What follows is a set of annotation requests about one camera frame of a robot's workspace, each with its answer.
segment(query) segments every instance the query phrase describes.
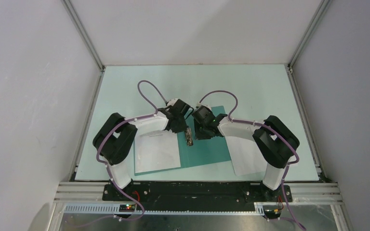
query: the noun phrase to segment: sheet of paper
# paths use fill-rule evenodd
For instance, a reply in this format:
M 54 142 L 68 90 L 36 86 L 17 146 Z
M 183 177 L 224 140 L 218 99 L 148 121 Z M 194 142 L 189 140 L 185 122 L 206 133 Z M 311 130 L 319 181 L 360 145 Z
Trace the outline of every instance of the sheet of paper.
M 236 176 L 264 172 L 267 162 L 256 143 L 238 137 L 225 137 Z
M 153 131 L 135 138 L 135 172 L 181 166 L 178 138 L 171 131 Z

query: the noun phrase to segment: wall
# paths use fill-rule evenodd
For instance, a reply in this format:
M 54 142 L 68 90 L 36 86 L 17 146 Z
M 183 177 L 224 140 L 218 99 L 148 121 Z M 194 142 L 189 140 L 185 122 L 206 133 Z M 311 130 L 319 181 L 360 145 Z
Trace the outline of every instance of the wall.
M 105 64 L 287 63 L 321 0 L 73 0 Z
M 53 201 L 98 74 L 61 1 L 0 1 L 0 230 Z
M 370 1 L 334 1 L 293 69 L 324 168 L 370 230 Z

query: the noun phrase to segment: metal frame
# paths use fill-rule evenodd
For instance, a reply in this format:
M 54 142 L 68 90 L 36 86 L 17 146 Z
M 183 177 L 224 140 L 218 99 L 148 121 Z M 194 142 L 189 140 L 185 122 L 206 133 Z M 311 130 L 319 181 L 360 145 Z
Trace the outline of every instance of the metal frame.
M 306 136 L 308 142 L 310 144 L 311 153 L 313 155 L 314 163 L 317 168 L 318 174 L 321 174 L 321 167 L 322 161 L 318 155 L 318 148 L 316 142 L 314 141 L 314 136 L 311 132 L 310 124 L 308 122 L 307 112 L 305 110 L 302 97 L 300 95 L 300 91 L 298 89 L 297 83 L 294 78 L 294 74 L 292 68 L 296 64 L 297 59 L 300 57 L 301 53 L 303 52 L 305 46 L 307 45 L 308 41 L 314 34 L 316 28 L 318 27 L 321 18 L 324 16 L 325 12 L 327 11 L 329 5 L 331 4 L 332 0 L 323 0 L 318 9 L 316 10 L 311 23 L 306 29 L 305 34 L 303 35 L 298 47 L 296 48 L 290 62 L 286 65 L 286 71 L 289 76 L 289 81 L 291 85 L 291 89 L 293 91 L 294 98 L 297 103 L 297 107 L 299 109 L 300 117 L 304 126 L 304 130 L 306 132 Z M 69 179 L 72 178 L 73 173 L 75 172 L 76 167 L 78 166 L 82 147 L 87 137 L 87 132 L 89 128 L 90 121 L 92 119 L 93 110 L 96 104 L 96 100 L 98 97 L 99 89 L 101 86 L 101 82 L 103 80 L 104 75 L 104 65 L 101 62 L 101 59 L 95 50 L 93 43 L 91 42 L 81 20 L 79 19 L 76 10 L 74 9 L 71 0 L 62 0 L 62 3 L 67 10 L 73 24 L 76 27 L 76 30 L 80 34 L 84 44 L 86 45 L 90 55 L 92 56 L 94 62 L 98 66 L 99 70 L 101 71 L 99 80 L 97 82 L 95 92 L 93 94 L 92 103 L 90 105 L 90 109 L 87 114 L 86 123 L 84 125 L 83 132 L 80 137 L 79 147 L 76 151 L 74 156 L 74 162 L 70 170 Z M 50 222 L 46 231 L 58 231 L 61 226 L 61 221 L 63 214 L 67 206 L 70 205 L 77 205 L 83 204 L 88 205 L 90 204 L 91 207 L 101 207 L 105 206 L 106 204 L 110 204 L 110 202 L 102 201 L 103 189 L 104 185 L 107 182 L 61 182 L 59 183 L 57 193 L 55 195 L 53 206 L 51 209 L 51 217 Z M 338 188 L 337 183 L 286 183 L 291 188 L 291 194 L 294 198 L 294 201 L 290 203 L 291 205 L 330 205 L 331 210 L 334 214 L 335 222 L 337 224 L 337 228 L 339 231 L 351 231 L 353 227 L 351 222 L 348 218 L 348 213 L 346 211 L 343 198 L 341 196 L 341 192 Z M 262 202 L 256 203 L 255 207 L 257 211 L 260 211 L 264 205 L 275 205 L 276 203 L 270 202 Z M 80 208 L 73 208 L 73 212 L 82 212 L 84 213 L 83 209 Z M 178 214 L 174 212 L 168 211 L 146 211 L 147 214 Z M 192 213 L 187 212 L 186 214 L 198 214 L 198 215 L 215 215 L 216 213 Z M 233 215 L 260 215 L 260 212 L 256 213 L 244 213 L 244 214 L 233 214 Z

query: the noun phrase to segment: white table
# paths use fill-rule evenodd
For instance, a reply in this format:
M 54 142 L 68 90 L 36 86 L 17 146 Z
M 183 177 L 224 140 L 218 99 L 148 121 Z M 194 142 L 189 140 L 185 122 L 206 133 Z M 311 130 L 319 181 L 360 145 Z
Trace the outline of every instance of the white table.
M 300 162 L 290 168 L 286 180 L 318 180 L 289 78 L 282 64 L 108 66 L 82 150 L 76 180 L 109 179 L 104 165 L 96 161 L 96 149 L 92 141 L 112 113 L 118 112 L 131 118 L 153 112 L 153 108 L 137 91 L 137 83 L 142 79 L 154 83 L 167 100 L 180 98 L 195 107 L 209 91 L 228 90 L 239 100 L 233 117 L 250 120 L 265 119 L 269 115 L 279 117 L 300 140 L 297 149 Z M 141 87 L 157 107 L 165 106 L 152 86 L 144 83 Z M 230 95 L 215 93 L 206 98 L 204 103 L 209 106 L 223 105 L 226 112 L 229 112 L 235 100 Z M 259 181 L 264 176 L 264 172 L 236 176 L 231 161 L 135 176 L 133 148 L 127 158 L 134 180 Z

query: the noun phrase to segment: gray wall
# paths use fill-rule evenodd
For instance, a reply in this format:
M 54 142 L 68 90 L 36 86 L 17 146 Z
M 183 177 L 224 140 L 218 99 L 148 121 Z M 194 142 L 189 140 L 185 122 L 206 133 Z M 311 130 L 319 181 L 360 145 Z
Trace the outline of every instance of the gray wall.
M 370 230 L 370 1 L 334 1 L 294 73 L 323 166 Z
M 98 74 L 60 0 L 0 0 L 0 231 L 53 201 Z

